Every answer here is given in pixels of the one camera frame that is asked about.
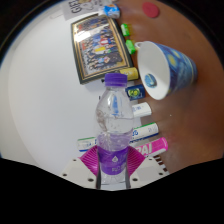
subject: bottle cap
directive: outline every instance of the bottle cap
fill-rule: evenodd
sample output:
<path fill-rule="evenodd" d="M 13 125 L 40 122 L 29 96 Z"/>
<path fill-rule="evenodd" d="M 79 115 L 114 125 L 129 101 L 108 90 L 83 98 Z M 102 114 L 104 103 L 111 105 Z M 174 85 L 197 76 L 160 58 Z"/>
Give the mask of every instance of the bottle cap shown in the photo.
<path fill-rule="evenodd" d="M 120 73 L 107 73 L 105 75 L 105 86 L 126 87 L 128 77 Z"/>

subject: table surface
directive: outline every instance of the table surface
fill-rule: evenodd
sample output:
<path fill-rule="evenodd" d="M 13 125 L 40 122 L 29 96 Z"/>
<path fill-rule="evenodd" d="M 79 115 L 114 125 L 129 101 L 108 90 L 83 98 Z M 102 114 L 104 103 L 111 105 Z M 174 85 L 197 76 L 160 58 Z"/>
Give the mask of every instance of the table surface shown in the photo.
<path fill-rule="evenodd" d="M 150 117 L 142 124 L 157 123 L 159 136 L 167 139 L 169 148 L 161 154 L 170 173 L 187 166 L 222 158 L 224 153 L 224 72 L 222 64 L 209 41 L 185 16 L 158 1 L 156 18 L 142 11 L 145 0 L 118 2 L 121 17 L 118 24 L 131 26 L 133 42 L 152 41 L 167 45 L 193 59 L 198 69 L 197 82 L 163 100 L 154 100 L 148 94 L 139 103 L 148 102 Z M 137 53 L 132 55 L 136 68 Z"/>

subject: small box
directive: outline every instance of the small box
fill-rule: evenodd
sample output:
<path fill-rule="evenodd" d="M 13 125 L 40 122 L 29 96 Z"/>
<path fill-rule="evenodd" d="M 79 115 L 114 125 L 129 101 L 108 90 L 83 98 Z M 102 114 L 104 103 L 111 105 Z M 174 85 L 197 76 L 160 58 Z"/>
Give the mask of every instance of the small box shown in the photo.
<path fill-rule="evenodd" d="M 134 54 L 136 52 L 135 46 L 131 40 L 126 40 L 126 46 L 128 48 L 129 54 Z"/>
<path fill-rule="evenodd" d="M 125 37 L 130 36 L 130 32 L 129 32 L 127 24 L 125 24 L 125 23 L 121 24 L 121 31 L 122 31 L 123 36 L 125 36 Z"/>

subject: paper cup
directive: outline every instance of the paper cup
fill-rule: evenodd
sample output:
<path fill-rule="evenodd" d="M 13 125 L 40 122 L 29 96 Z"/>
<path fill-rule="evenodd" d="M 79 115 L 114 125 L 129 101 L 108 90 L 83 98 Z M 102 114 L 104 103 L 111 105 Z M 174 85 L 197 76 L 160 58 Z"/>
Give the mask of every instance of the paper cup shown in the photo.
<path fill-rule="evenodd" d="M 150 41 L 135 47 L 141 80 L 152 98 L 161 100 L 197 79 L 195 63 L 183 53 Z"/>

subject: plastic bottle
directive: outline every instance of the plastic bottle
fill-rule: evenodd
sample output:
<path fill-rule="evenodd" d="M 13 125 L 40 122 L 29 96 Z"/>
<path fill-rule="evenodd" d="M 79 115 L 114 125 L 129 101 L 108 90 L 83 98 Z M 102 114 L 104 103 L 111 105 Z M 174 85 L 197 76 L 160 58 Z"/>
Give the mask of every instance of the plastic bottle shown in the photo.
<path fill-rule="evenodd" d="M 101 184 L 125 180 L 129 142 L 133 135 L 134 114 L 125 92 L 127 75 L 105 75 L 106 90 L 96 108 L 97 150 Z"/>

